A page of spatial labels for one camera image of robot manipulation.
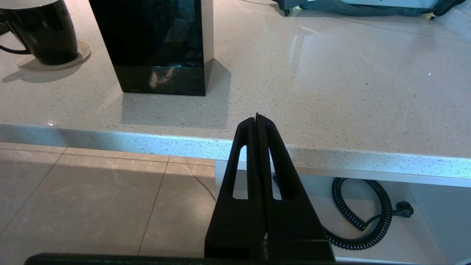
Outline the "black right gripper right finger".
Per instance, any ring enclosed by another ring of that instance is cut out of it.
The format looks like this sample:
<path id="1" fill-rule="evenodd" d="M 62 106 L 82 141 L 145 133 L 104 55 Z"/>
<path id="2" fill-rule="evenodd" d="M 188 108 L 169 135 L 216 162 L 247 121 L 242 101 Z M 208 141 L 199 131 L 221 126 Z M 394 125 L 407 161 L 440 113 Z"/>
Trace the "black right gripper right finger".
<path id="1" fill-rule="evenodd" d="M 265 258 L 333 258 L 333 250 L 274 123 L 258 115 Z"/>

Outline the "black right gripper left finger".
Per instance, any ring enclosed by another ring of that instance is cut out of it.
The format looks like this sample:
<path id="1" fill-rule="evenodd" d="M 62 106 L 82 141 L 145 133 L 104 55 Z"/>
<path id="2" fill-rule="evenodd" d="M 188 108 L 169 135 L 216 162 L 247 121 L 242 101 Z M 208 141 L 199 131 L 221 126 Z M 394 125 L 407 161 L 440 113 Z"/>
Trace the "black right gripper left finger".
<path id="1" fill-rule="evenodd" d="M 234 135 L 224 178 L 205 237 L 206 257 L 256 257 L 265 235 L 263 196 L 255 141 L 255 119 L 242 121 Z M 237 166 L 246 147 L 247 199 L 233 197 Z"/>

